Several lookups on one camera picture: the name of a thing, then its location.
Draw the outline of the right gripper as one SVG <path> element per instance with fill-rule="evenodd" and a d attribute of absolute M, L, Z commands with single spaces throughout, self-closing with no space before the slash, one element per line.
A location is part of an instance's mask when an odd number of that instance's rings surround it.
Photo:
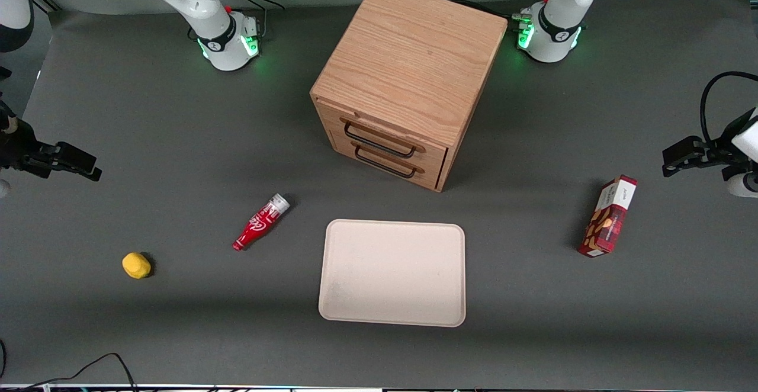
<path fill-rule="evenodd" d="M 29 155 L 29 124 L 19 119 L 5 101 L 1 101 L 1 166 L 2 169 L 26 171 L 41 179 L 48 179 L 53 171 L 68 172 L 98 182 L 100 168 L 85 171 L 80 167 L 94 167 L 97 158 L 72 144 L 40 143 Z"/>

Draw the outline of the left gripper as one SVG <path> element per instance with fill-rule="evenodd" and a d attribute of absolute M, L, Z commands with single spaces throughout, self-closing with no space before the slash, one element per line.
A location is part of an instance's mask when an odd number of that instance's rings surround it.
<path fill-rule="evenodd" d="M 746 121 L 732 138 L 732 144 L 752 162 L 757 162 L 757 111 L 756 107 L 745 115 Z M 703 169 L 720 165 L 739 165 L 741 158 L 734 157 L 723 139 L 706 142 L 698 136 L 688 136 L 661 153 L 663 176 L 671 177 L 680 171 Z"/>

